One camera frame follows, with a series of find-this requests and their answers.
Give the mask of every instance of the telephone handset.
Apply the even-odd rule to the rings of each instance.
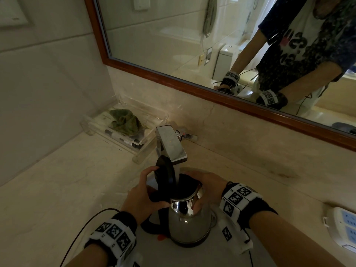
[[[209,0],[207,5],[207,14],[204,21],[202,33],[208,37],[214,27],[217,10],[217,0]]]

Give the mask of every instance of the white and blue power strip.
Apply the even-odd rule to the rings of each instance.
[[[323,217],[332,239],[339,245],[356,253],[356,214],[336,207]]]

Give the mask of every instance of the person's right hand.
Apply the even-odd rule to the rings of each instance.
[[[193,206],[194,213],[198,212],[205,203],[219,203],[221,201],[221,194],[228,183],[226,180],[212,172],[190,171],[184,173],[200,181],[205,190],[204,195]]]
[[[226,89],[231,89],[229,85],[222,84],[220,86],[214,86],[214,90],[220,89],[220,88],[226,88]]]

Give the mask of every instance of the faucet handle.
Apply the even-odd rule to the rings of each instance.
[[[183,139],[189,139],[189,140],[191,140],[193,142],[197,142],[198,141],[198,136],[186,133],[184,131],[180,132],[179,130],[176,130],[176,136],[179,139],[179,141],[182,141]]]

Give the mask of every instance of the kettle handle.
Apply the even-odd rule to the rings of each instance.
[[[152,202],[160,202],[164,200],[164,196],[159,193],[158,191],[153,192],[152,194],[149,195],[149,199]],[[149,234],[164,234],[167,237],[170,237],[171,234],[169,232],[169,227],[168,227],[168,208],[163,208],[158,211],[158,217],[159,217],[159,222],[160,224],[154,224],[152,223],[149,218],[151,215],[141,224],[141,228],[149,233]]]

